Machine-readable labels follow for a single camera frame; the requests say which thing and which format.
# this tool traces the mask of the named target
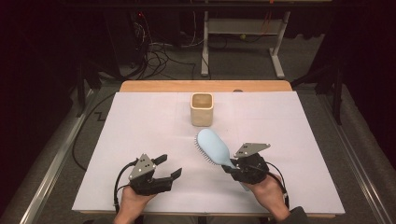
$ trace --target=wooden table edge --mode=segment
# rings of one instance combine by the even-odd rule
[[[120,92],[292,91],[285,80],[130,80]]]
[[[92,215],[92,214],[115,214],[115,211],[78,211],[82,214]],[[143,216],[190,216],[190,217],[272,217],[270,213],[165,213],[165,212],[155,212],[155,213],[142,213]],[[308,217],[316,218],[333,218],[337,214],[322,214],[322,213],[308,213]]]

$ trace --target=table leg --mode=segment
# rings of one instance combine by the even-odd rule
[[[269,49],[271,59],[273,61],[273,65],[276,71],[276,76],[279,79],[284,79],[285,74],[283,73],[282,66],[280,65],[279,58],[277,57],[277,53],[279,52],[280,44],[282,43],[283,35],[285,34],[286,31],[286,26],[288,25],[289,16],[290,16],[290,12],[289,11],[285,12],[285,15],[283,16],[282,24],[280,25],[279,32],[277,34],[276,46],[274,48]]]
[[[209,48],[207,47],[207,39],[209,37],[208,31],[208,20],[209,20],[209,13],[205,12],[204,18],[204,48],[202,51],[202,61],[201,61],[201,76],[207,77],[209,75]]]
[[[82,62],[79,63],[77,70],[77,95],[79,106],[77,117],[80,118],[85,109],[85,87]]]

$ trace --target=hand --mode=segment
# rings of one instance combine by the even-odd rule
[[[259,204],[274,216],[276,222],[283,221],[290,215],[283,199],[282,189],[273,177],[268,175],[255,185],[244,184],[253,192]]]
[[[130,186],[122,190],[120,211],[114,218],[114,224],[131,224],[140,216],[146,204],[154,198],[156,194],[144,196],[138,195]]]

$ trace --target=white stand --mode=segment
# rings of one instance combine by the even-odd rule
[[[279,79],[284,79],[285,74],[283,73],[282,66],[280,65],[277,53],[279,52],[280,44],[282,43],[283,35],[288,25],[290,12],[287,11],[284,14],[283,20],[271,21],[272,27],[278,27],[275,31],[274,28],[270,27],[267,32],[268,35],[277,35],[276,46],[270,48],[269,52],[271,59],[276,71],[276,76]],[[260,20],[235,20],[235,19],[210,19],[208,12],[205,12],[204,18],[204,48],[202,52],[202,63],[201,63],[201,75],[207,77],[209,74],[209,49],[207,47],[208,35],[209,34],[246,34],[246,35],[262,35],[260,32],[262,27],[262,21]]]

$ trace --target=metal rail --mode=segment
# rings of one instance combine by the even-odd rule
[[[82,112],[81,116],[75,120],[72,131],[56,153],[46,175],[44,176],[40,186],[35,192],[35,196],[30,202],[29,207],[26,209],[26,212],[23,215],[20,224],[35,223],[38,219],[38,215],[40,214],[41,210],[44,207],[44,204],[50,196],[56,180],[58,179],[58,176],[61,173],[62,168],[64,167],[67,155],[69,155],[70,153],[70,148],[77,136],[78,130],[80,129],[84,119],[86,118],[87,111],[91,109],[92,102],[96,95],[97,92],[93,92],[92,90],[88,92],[88,106],[85,107],[85,110]]]
[[[337,131],[341,142],[344,146],[344,152],[346,155],[346,160],[349,162],[352,172],[356,176],[358,183],[361,186],[361,191],[363,192],[364,196],[370,207],[373,210],[376,220],[378,223],[381,224],[392,224],[394,223],[389,216],[389,213],[382,204],[381,199],[377,193],[377,189],[373,182],[371,181],[370,177],[364,170],[361,161],[359,160],[358,155],[355,153],[354,147],[350,144],[349,140],[347,139],[347,135],[344,132],[344,129],[341,125],[338,125],[335,119],[332,116],[332,107],[328,102],[328,99],[325,95],[318,95],[319,101],[324,107],[326,113],[328,114],[330,120],[332,121],[332,125],[334,126],[335,130]]]

